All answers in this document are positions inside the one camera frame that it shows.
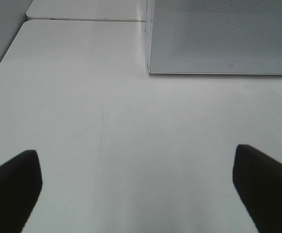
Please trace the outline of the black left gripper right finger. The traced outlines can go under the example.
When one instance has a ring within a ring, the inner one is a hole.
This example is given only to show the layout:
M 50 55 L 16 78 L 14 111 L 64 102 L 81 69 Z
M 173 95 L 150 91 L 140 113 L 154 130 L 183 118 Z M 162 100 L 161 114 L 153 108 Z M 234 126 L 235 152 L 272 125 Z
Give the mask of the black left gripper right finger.
M 258 232 L 282 233 L 282 163 L 240 144 L 232 181 Z

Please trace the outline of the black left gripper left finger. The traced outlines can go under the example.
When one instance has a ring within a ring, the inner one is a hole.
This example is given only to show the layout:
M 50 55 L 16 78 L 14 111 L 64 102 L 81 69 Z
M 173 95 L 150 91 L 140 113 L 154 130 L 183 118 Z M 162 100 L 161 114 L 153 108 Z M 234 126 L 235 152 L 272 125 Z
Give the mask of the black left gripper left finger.
M 36 150 L 25 150 L 0 166 L 0 233 L 22 232 L 41 190 Z

